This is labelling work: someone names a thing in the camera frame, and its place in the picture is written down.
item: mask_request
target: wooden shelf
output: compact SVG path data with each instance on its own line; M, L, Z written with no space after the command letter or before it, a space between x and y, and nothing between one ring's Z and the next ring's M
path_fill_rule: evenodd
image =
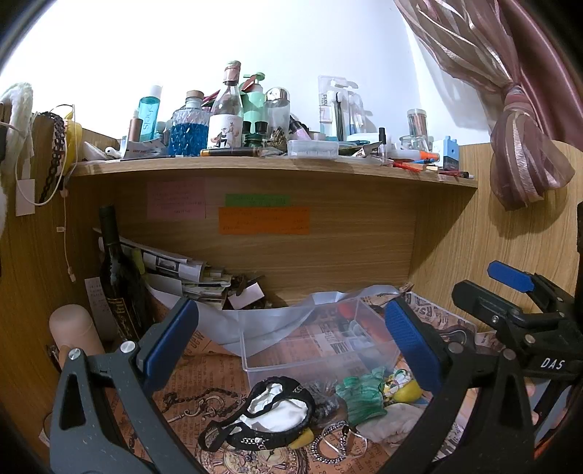
M251 158L247 156L225 156L220 158L156 158L134 161L88 163L77 166L75 176L173 169L246 169L283 170L290 172L310 171L318 173L388 177L477 188L477 181L475 179L455 178L451 176L437 175L430 172L415 173L399 168L337 162L326 159Z

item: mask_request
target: blue bottle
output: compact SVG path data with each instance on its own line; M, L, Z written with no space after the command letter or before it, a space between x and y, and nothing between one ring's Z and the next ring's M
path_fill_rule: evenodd
M160 108L160 96L162 86L152 86L150 95L142 97L138 105L138 118L143 120L140 141L154 139L156 132L156 120L158 119L158 109Z
M202 110L204 94L189 90L184 107L172 115L168 154L170 156L200 156L209 136L210 113Z

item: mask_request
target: stack of papers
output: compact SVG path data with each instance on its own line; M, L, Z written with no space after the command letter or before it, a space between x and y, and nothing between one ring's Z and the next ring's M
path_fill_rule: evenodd
M148 285L173 296L185 296L223 309L227 300L227 289L231 286L231 275L224 269L211 267L206 262L193 260L184 255L166 252L120 237L121 249L129 258L139 249L148 275ZM99 237L99 249L103 252L103 238Z

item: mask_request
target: white card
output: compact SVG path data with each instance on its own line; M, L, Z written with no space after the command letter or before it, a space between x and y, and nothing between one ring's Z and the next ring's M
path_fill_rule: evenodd
M229 296L229 301L231 302L233 309L241 309L264 296L265 295L263 294L263 291L261 291L259 283L253 283L250 287L245 288L239 296Z
M86 278L85 289L89 297L91 314L95 321L97 334L102 341L113 341L117 337L117 326L111 314L111 309L103 293L99 277Z

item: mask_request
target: white fabric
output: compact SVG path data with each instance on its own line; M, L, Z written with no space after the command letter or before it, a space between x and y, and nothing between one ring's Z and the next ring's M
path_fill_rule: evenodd
M407 403L389 405L387 414L360 423L359 433L372 442L400 442L421 418L423 410Z
M278 393L283 392L281 384L269 384L265 391L254 398L249 405L249 413L258 413L273 401ZM281 433L291 430L305 420L308 414L308 406L301 400L281 400L275 403L271 410L256 418L241 415L235 423L243 422L255 431L265 433ZM241 431L234 429L231 434Z
M0 165L0 238L4 231L6 222L6 210L8 198L3 184L10 189L15 182L13 176L15 161L17 160L25 141L29 142L29 150L32 151L32 135L30 125L30 115L33 109L33 90L30 84L21 82L10 87L0 98L0 102L12 105L12 115L10 124L16 129L9 128L6 133L6 158Z

